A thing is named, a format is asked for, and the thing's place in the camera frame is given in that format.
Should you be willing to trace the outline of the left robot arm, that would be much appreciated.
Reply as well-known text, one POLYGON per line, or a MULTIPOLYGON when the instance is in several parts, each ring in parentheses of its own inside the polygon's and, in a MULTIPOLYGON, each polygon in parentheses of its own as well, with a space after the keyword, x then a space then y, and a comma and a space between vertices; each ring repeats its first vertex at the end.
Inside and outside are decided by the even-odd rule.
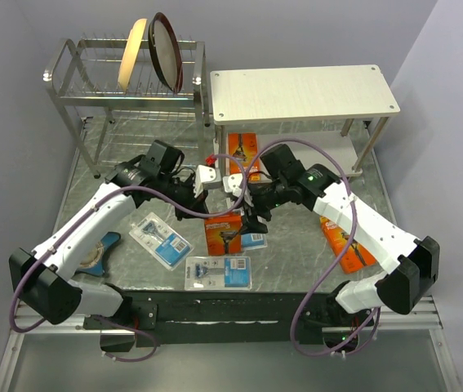
POLYGON ((76 283, 73 276, 109 230, 147 201, 160 198, 174 205, 178 219, 189 212, 207 213, 206 195, 194 193, 195 176, 182 180, 177 175, 184 158, 180 149, 155 140, 146 154, 116 165, 51 238, 32 251, 19 248, 10 255, 13 301, 23 301, 53 325, 73 314, 90 314, 112 327, 126 326, 132 316, 130 296, 112 284, 76 283))

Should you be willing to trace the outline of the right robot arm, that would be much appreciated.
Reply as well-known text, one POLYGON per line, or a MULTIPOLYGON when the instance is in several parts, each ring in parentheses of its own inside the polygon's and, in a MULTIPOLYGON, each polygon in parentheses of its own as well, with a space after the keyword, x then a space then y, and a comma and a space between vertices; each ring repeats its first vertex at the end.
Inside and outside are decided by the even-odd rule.
POLYGON ((382 269, 378 275, 341 284, 327 305, 328 318, 346 325, 360 310, 380 306, 410 314, 439 276, 439 243, 430 236, 409 234, 369 207, 354 194, 338 163, 333 170, 319 163, 305 168, 291 142, 290 138, 270 142, 255 156, 272 180, 263 185, 245 183, 252 201, 246 227, 264 231, 258 217, 270 220, 272 210, 285 203, 327 218, 362 245, 382 269))

